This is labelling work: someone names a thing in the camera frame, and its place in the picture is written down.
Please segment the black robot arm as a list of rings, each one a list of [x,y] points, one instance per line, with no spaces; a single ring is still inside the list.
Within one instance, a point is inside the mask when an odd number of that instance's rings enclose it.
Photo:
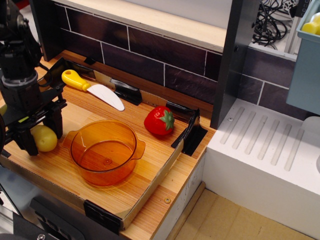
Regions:
[[[36,156],[38,148],[31,130],[43,123],[57,138],[63,134],[62,96],[64,83],[48,80],[40,83],[36,67],[43,54],[29,22],[11,0],[0,2],[0,94],[5,102],[0,115],[0,146],[15,141],[20,149]]]

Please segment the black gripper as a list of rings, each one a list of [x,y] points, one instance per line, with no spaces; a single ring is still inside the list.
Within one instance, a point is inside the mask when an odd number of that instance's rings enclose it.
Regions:
[[[64,86],[59,81],[41,91],[37,82],[21,87],[0,84],[0,92],[7,105],[7,111],[2,116],[4,124],[12,128],[12,139],[30,156],[39,153],[31,134],[31,128],[39,122],[53,130],[58,139],[63,135],[62,108],[67,106],[62,96]]]

